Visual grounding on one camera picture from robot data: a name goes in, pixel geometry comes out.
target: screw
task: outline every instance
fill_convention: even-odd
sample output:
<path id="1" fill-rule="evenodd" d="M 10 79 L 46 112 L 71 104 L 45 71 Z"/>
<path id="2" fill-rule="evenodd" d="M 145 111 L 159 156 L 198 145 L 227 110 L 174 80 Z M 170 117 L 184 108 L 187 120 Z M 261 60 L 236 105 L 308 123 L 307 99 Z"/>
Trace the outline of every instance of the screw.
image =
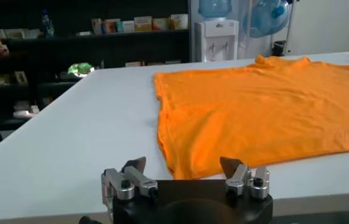
<path id="1" fill-rule="evenodd" d="M 261 178 L 256 177 L 256 178 L 254 178 L 254 180 L 253 180 L 253 185 L 254 185 L 255 187 L 262 187 L 262 186 L 264 185 L 264 181 L 263 181 Z"/>
<path id="2" fill-rule="evenodd" d="M 121 188 L 129 188 L 131 186 L 131 181 L 129 180 L 122 180 L 121 181 Z"/>

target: green object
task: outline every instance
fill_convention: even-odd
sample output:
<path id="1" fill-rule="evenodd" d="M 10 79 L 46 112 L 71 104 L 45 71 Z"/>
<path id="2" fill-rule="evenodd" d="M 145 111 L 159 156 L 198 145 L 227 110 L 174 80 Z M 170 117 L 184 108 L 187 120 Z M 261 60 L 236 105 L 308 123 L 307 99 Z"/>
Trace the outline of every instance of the green object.
<path id="1" fill-rule="evenodd" d="M 91 66 L 89 63 L 84 62 L 84 63 L 71 65 L 68 70 L 68 73 L 69 74 L 72 73 L 78 77 L 84 77 L 93 71 L 94 71 L 94 67 Z"/>

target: shelf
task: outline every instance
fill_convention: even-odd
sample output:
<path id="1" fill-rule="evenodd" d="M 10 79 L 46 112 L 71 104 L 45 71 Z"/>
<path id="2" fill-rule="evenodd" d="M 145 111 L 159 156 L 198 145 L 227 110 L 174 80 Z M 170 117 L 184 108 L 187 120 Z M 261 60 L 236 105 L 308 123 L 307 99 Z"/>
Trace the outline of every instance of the shelf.
<path id="1" fill-rule="evenodd" d="M 0 56 L 0 63 L 11 61 L 11 60 L 20 60 L 24 57 L 28 56 L 27 52 L 12 52 L 9 54 L 5 54 L 3 56 Z"/>
<path id="2" fill-rule="evenodd" d="M 55 94 L 56 96 L 60 96 L 64 92 L 66 92 L 68 89 L 70 89 L 72 86 L 74 86 L 76 83 L 77 81 L 42 83 L 38 85 L 38 95 L 45 96 L 45 95 Z"/>
<path id="3" fill-rule="evenodd" d="M 149 35 L 175 35 L 175 34 L 189 33 L 189 29 L 182 30 L 154 30 L 148 32 L 132 32 L 132 33 L 108 33 L 103 35 L 89 35 L 89 36 L 74 36 L 74 37 L 55 37 L 52 39 L 8 39 L 9 43 L 52 43 L 72 40 L 97 40 L 117 37 L 137 37 Z"/>
<path id="4" fill-rule="evenodd" d="M 29 93 L 28 84 L 9 84 L 0 85 L 0 95 L 1 94 L 23 94 Z"/>

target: blue water jug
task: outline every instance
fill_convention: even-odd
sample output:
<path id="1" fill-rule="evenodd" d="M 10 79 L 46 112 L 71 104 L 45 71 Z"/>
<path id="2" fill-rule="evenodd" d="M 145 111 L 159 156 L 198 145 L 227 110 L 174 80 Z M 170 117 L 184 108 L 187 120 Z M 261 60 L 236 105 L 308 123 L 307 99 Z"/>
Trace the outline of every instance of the blue water jug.
<path id="1" fill-rule="evenodd" d="M 243 28 L 247 31 L 249 13 L 243 20 Z M 250 37 L 258 38 L 277 33 L 285 27 L 289 20 L 287 0 L 258 0 L 252 9 L 252 25 Z"/>
<path id="2" fill-rule="evenodd" d="M 232 10 L 231 0 L 200 0 L 199 13 L 207 19 L 225 18 Z"/>

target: box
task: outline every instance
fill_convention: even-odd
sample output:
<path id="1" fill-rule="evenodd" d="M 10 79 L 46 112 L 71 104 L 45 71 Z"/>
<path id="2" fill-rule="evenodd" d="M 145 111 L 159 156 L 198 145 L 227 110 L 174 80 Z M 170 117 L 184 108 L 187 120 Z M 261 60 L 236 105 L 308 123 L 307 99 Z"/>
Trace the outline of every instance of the box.
<path id="1" fill-rule="evenodd" d="M 152 30 L 152 17 L 142 16 L 135 17 L 135 31 L 151 31 Z"/>
<path id="2" fill-rule="evenodd" d="M 170 16 L 171 29 L 180 30 L 188 29 L 188 14 L 174 14 Z"/>
<path id="3" fill-rule="evenodd" d="M 101 23 L 102 23 L 101 19 L 91 19 L 91 26 L 93 28 L 93 32 L 95 35 L 102 34 Z"/>
<path id="4" fill-rule="evenodd" d="M 168 18 L 158 18 L 152 20 L 153 30 L 168 30 L 169 29 L 169 19 Z"/>
<path id="5" fill-rule="evenodd" d="M 105 23 L 105 33 L 116 33 L 117 32 L 117 24 L 120 22 L 120 19 L 106 19 Z"/>
<path id="6" fill-rule="evenodd" d="M 166 60 L 164 62 L 166 65 L 174 65 L 174 64 L 180 64 L 181 60 Z"/>
<path id="7" fill-rule="evenodd" d="M 134 21 L 124 21 L 122 23 L 122 25 L 123 25 L 123 31 L 125 33 L 135 32 L 135 23 L 134 23 Z"/>
<path id="8" fill-rule="evenodd" d="M 6 37 L 9 39 L 25 38 L 23 29 L 6 29 L 5 34 L 6 34 Z"/>
<path id="9" fill-rule="evenodd" d="M 144 61 L 133 61 L 133 62 L 127 62 L 125 64 L 125 67 L 140 67 L 144 66 Z"/>

